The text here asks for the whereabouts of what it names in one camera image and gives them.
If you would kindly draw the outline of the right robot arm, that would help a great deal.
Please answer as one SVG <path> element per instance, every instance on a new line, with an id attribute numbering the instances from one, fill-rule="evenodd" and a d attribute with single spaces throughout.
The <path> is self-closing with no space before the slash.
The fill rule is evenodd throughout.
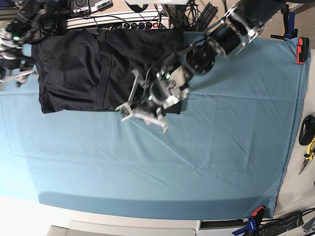
<path id="1" fill-rule="evenodd" d="M 33 68 L 34 59 L 23 54 L 25 44 L 35 45 L 51 34 L 51 29 L 42 38 L 38 32 L 47 24 L 55 24 L 68 0 L 24 0 L 17 14 L 0 24 L 0 74 L 6 70 Z"/>

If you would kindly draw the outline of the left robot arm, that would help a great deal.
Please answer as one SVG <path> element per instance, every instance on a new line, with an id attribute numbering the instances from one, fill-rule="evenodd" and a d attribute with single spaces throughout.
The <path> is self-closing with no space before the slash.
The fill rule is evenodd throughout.
<path id="1" fill-rule="evenodd" d="M 240 0 L 206 32 L 201 40 L 163 57 L 156 78 L 145 79 L 139 106 L 156 116 L 186 99 L 189 81 L 209 72 L 217 56 L 239 53 L 257 38 L 265 24 L 285 4 L 283 0 Z"/>

